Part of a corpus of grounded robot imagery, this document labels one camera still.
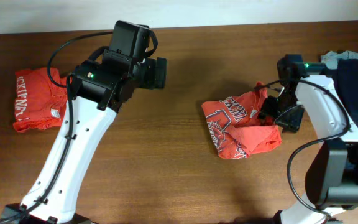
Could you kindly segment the orange printed t-shirt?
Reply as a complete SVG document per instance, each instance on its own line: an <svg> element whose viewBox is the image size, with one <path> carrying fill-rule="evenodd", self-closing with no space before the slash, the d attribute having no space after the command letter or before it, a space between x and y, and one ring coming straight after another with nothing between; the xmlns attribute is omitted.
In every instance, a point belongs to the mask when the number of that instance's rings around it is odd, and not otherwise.
<svg viewBox="0 0 358 224"><path fill-rule="evenodd" d="M258 118L267 98L267 90L262 88L201 105L220 158L244 159L281 145L280 129L273 119Z"/></svg>

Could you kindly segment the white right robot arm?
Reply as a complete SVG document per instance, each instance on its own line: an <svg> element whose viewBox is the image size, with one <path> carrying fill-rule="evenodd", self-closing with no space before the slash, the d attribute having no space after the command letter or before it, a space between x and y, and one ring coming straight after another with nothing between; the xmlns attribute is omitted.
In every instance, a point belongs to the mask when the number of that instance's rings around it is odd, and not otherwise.
<svg viewBox="0 0 358 224"><path fill-rule="evenodd" d="M299 130L304 114L317 138L295 149L287 162L287 180L296 202L279 210L271 223L337 223L335 215L358 207L358 127L334 87L333 71L286 54L277 62L278 96L269 96L258 118L271 119L284 131ZM320 149L305 175L305 193L293 185L291 165L307 147Z"/></svg>

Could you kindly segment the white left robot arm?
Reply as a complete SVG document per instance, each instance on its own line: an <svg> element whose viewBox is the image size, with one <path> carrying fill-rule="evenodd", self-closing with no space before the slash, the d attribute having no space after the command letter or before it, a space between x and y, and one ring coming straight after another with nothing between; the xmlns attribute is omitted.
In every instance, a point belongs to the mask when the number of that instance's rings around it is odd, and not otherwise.
<svg viewBox="0 0 358 224"><path fill-rule="evenodd" d="M158 40L147 25L117 21L110 44L76 66L64 88L67 107L41 173L20 203L2 211L1 223L90 223L76 202L94 152L134 91L165 87L167 61L153 58Z"/></svg>

